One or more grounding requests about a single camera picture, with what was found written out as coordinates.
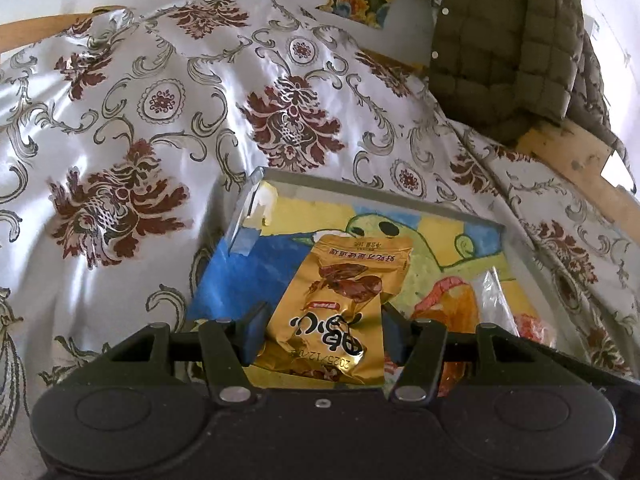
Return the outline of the floral satin bedspread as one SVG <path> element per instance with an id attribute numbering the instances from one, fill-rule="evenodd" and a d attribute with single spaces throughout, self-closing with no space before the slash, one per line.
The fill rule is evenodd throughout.
<path id="1" fill-rule="evenodd" d="M 89 18 L 1 66 L 1 474 L 43 464 L 43 391 L 152 322 L 181 327 L 259 167 L 503 224 L 567 350 L 639 373 L 639 247 L 567 180 L 420 79 L 278 0 Z"/>

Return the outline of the wooden bed frame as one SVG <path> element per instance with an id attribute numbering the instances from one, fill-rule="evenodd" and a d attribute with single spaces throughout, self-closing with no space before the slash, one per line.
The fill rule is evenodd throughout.
<path id="1" fill-rule="evenodd" d="M 533 156 L 570 181 L 605 219 L 636 243 L 639 202 L 622 186 L 614 186 L 602 171 L 614 150 L 592 133 L 565 119 L 561 125 L 537 122 L 518 140 L 516 150 Z"/>

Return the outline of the olive puffer jacket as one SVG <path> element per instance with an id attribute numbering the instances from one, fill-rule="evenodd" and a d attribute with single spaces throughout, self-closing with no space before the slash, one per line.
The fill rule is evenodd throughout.
<path id="1" fill-rule="evenodd" d="M 513 148 L 565 119 L 626 162 L 580 0 L 432 0 L 428 88 L 446 116 Z"/>

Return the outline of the gold foil snack bag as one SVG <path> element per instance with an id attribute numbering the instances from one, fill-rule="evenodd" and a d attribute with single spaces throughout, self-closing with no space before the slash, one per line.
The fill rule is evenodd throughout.
<path id="1" fill-rule="evenodd" d="M 382 385 L 382 307 L 401 292 L 412 250 L 409 237 L 322 235 L 271 315 L 255 364 L 327 382 Z"/>

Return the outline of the rice cracker snack pack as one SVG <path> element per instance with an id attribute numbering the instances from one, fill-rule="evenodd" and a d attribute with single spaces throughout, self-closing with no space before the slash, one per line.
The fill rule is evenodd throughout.
<path id="1" fill-rule="evenodd" d="M 514 278 L 502 280 L 491 268 L 472 279 L 481 323 L 500 326 L 512 335 L 547 347 L 556 346 L 556 331 L 544 321 Z"/>

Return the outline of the orange dried fruit bag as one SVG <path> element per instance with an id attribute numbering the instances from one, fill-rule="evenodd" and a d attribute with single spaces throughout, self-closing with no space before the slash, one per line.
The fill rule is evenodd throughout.
<path id="1" fill-rule="evenodd" d="M 480 322 L 480 310 L 473 287 L 458 278 L 448 276 L 435 283 L 432 290 L 413 308 L 410 321 L 427 318 L 441 322 L 449 333 L 474 334 Z M 446 396 L 460 382 L 466 363 L 445 362 L 442 368 L 438 396 Z M 402 367 L 393 363 L 385 353 L 384 377 L 386 386 L 396 382 Z"/>

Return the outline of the grey tray with painting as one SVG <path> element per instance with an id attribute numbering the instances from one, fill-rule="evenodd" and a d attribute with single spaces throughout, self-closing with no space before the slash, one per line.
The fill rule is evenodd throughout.
<path id="1" fill-rule="evenodd" d="M 193 321 L 229 320 L 253 376 L 294 387 L 389 386 L 413 322 L 482 323 L 554 346 L 535 274 L 498 224 L 351 184 L 257 169 L 195 289 Z"/>

